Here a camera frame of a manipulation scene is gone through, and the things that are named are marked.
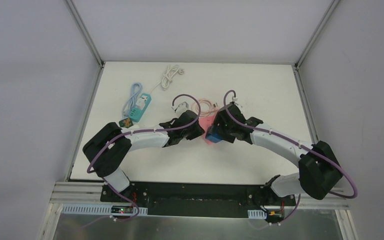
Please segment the blue cube plug adapter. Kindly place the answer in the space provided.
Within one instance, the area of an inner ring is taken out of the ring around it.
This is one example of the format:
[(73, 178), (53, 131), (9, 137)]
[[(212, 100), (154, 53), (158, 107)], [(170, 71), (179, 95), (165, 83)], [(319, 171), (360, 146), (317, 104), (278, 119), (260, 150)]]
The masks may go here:
[(208, 141), (208, 142), (211, 142), (211, 143), (219, 143), (220, 141), (222, 141), (222, 138), (216, 134), (216, 133), (210, 133), (208, 132), (205, 136), (205, 139)]

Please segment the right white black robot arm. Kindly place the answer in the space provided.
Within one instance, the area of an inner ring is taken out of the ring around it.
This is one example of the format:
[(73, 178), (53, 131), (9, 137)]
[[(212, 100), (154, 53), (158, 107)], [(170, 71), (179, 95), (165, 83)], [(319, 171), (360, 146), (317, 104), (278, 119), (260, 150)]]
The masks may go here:
[(264, 200), (270, 205), (278, 204), (288, 195), (304, 193), (322, 200), (343, 176), (337, 169), (339, 162), (326, 142), (311, 144), (275, 133), (258, 118), (245, 119), (233, 103), (220, 109), (205, 138), (212, 143), (245, 141), (266, 148), (298, 167), (297, 173), (276, 175), (263, 186)]

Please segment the pink triangular power strip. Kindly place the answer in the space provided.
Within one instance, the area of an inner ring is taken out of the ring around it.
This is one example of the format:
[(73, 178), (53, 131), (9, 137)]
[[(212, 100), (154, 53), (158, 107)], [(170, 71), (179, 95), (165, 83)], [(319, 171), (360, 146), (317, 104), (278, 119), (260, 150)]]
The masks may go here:
[(201, 138), (208, 145), (212, 145), (213, 142), (211, 142), (210, 140), (206, 139), (206, 133), (207, 133), (209, 127), (213, 124), (214, 120), (215, 120), (215, 115), (205, 116), (205, 117), (200, 117), (199, 118), (199, 125), (204, 129), (204, 134), (201, 136)]

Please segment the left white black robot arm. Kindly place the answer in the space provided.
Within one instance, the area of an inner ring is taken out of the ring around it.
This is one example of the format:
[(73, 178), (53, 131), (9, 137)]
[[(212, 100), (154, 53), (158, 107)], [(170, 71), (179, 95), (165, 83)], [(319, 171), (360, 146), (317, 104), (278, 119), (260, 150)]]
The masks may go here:
[(120, 167), (127, 153), (146, 148), (171, 147), (204, 133), (197, 114), (191, 110), (152, 129), (130, 130), (110, 122), (83, 146), (83, 153), (90, 163), (87, 172), (96, 173), (112, 186), (113, 196), (118, 201), (127, 202), (132, 196), (132, 189), (129, 178)]

